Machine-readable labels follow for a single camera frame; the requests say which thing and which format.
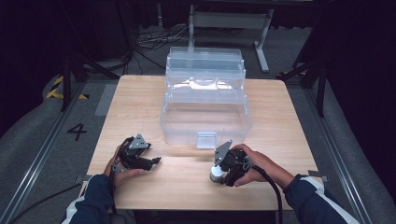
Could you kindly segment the grey metal table frame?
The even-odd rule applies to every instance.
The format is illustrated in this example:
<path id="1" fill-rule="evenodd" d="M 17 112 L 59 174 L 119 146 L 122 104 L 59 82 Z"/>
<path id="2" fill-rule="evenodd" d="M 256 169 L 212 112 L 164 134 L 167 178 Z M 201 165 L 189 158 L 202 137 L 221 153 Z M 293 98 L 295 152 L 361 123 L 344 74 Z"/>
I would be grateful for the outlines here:
<path id="1" fill-rule="evenodd" d="M 253 46 L 256 50 L 261 70 L 264 73 L 268 73 L 269 66 L 264 55 L 263 45 L 270 29 L 273 14 L 274 11 L 272 9 L 268 9 L 263 14 L 201 12 L 197 11 L 194 5 L 191 5 L 188 47 L 194 47 L 194 29 L 196 27 L 261 30 L 261 37 L 253 43 Z"/>

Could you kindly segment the person's left hand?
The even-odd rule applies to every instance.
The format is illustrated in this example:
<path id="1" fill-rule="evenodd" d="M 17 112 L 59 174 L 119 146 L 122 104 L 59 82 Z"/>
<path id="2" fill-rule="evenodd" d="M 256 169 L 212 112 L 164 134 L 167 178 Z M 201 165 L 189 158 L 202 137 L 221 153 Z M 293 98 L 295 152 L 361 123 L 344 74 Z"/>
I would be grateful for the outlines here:
<path id="1" fill-rule="evenodd" d="M 121 146 L 118 146 L 116 151 L 114 152 L 113 157 L 108 161 L 107 166 L 104 170 L 104 175 L 106 176 L 110 176 L 110 173 L 112 171 L 112 165 L 114 164 L 114 160 L 117 158 L 118 156 L 118 151 L 121 149 Z M 115 173 L 113 175 L 113 184 L 115 187 L 119 186 L 123 181 L 132 178 L 132 177 L 136 177 L 139 175 L 142 175 L 143 173 L 145 173 L 144 170 L 142 169 L 132 169 L 132 170 L 126 170 L 124 172 L 121 173 Z"/>

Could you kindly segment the person's right hand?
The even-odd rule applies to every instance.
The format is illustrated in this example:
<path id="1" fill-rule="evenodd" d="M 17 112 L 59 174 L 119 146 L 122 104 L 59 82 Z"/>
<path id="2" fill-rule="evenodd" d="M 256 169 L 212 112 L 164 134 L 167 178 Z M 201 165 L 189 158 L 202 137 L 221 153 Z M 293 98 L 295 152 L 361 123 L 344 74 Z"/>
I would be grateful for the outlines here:
<path id="1" fill-rule="evenodd" d="M 260 153 L 259 151 L 252 150 L 245 144 L 236 145 L 233 147 L 233 150 L 244 151 L 250 158 L 251 163 L 254 166 L 259 167 L 261 170 L 263 170 L 275 182 L 278 180 L 278 175 L 281 174 L 279 166 L 271 161 L 267 156 Z M 259 171 L 250 168 L 245 175 L 243 175 L 234 182 L 234 186 L 238 188 L 253 181 L 264 182 L 265 178 Z"/>

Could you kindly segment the yellow black striped tape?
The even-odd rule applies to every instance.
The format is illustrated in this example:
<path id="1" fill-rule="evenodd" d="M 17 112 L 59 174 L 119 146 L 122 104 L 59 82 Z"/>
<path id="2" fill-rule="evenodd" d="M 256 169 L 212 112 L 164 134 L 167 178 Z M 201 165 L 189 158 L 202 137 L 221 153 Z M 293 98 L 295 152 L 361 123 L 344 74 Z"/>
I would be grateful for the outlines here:
<path id="1" fill-rule="evenodd" d="M 55 81 L 53 82 L 51 88 L 49 89 L 49 92 L 46 95 L 46 97 L 47 98 L 63 99 L 64 95 L 62 93 L 58 92 L 58 88 L 63 83 L 63 81 L 64 81 L 64 77 L 62 75 L 59 75 L 55 79 Z"/>

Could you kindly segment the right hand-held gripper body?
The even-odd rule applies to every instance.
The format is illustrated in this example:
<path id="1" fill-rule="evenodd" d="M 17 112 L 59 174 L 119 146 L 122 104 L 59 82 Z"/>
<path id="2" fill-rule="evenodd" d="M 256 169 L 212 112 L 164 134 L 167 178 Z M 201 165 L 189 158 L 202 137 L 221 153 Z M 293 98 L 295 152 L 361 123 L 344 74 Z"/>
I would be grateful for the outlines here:
<path id="1" fill-rule="evenodd" d="M 222 162 L 231 165 L 231 171 L 223 172 L 223 178 L 226 175 L 241 175 L 243 176 L 251 166 L 251 162 L 247 154 L 242 150 L 231 149 L 232 140 L 227 141 L 215 149 L 214 166 L 219 166 Z"/>

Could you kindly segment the black metal stand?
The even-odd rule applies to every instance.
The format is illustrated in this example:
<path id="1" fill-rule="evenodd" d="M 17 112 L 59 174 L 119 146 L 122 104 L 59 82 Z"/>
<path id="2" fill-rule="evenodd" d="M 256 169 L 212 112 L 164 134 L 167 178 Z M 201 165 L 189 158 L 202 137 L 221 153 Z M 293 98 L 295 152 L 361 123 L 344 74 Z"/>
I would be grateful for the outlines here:
<path id="1" fill-rule="evenodd" d="M 104 68 L 99 63 L 89 59 L 80 53 L 67 53 L 64 56 L 63 71 L 62 75 L 64 78 L 64 98 L 63 106 L 61 111 L 64 112 L 72 101 L 72 85 L 71 76 L 74 76 L 77 82 L 85 82 L 88 80 L 88 74 L 84 68 L 84 64 L 87 64 L 94 71 L 97 71 L 106 77 L 111 79 L 119 79 L 120 76 L 114 74 L 110 70 Z"/>
<path id="2" fill-rule="evenodd" d="M 324 94 L 326 86 L 326 70 L 325 63 L 323 61 L 304 63 L 289 72 L 279 73 L 276 78 L 282 81 L 286 81 L 287 79 L 295 77 L 302 73 L 305 73 L 303 79 L 300 81 L 300 85 L 303 89 L 311 89 L 315 83 L 318 83 L 316 109 L 318 111 L 318 114 L 323 118 Z"/>

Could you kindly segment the small white-capped jar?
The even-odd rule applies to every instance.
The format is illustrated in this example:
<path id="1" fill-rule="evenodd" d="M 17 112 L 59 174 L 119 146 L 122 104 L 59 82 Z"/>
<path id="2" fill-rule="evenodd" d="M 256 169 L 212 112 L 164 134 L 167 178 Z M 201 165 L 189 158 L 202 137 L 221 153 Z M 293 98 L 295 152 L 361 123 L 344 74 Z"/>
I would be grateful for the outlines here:
<path id="1" fill-rule="evenodd" d="M 218 165 L 211 167 L 211 172 L 210 172 L 209 178 L 214 183 L 221 184 L 223 182 L 223 171 L 221 170 L 221 168 Z"/>

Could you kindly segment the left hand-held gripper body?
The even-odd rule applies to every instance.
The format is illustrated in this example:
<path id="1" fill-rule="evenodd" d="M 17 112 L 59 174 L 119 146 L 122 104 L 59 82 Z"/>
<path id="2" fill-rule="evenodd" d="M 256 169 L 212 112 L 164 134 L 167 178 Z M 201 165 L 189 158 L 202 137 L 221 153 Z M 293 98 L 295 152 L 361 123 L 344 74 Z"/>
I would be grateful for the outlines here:
<path id="1" fill-rule="evenodd" d="M 131 136 L 124 140 L 119 150 L 119 159 L 125 168 L 138 169 L 137 161 L 141 158 L 141 144 L 144 143 L 147 142 L 140 133 L 137 136 Z"/>

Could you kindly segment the clear plastic storage box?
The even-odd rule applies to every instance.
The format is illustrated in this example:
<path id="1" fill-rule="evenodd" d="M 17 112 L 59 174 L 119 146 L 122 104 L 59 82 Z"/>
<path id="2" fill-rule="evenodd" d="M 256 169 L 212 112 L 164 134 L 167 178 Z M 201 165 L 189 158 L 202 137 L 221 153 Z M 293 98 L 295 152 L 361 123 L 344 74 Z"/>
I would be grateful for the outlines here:
<path id="1" fill-rule="evenodd" d="M 165 142 L 215 148 L 242 143 L 253 121 L 238 49 L 172 47 L 160 125 Z"/>

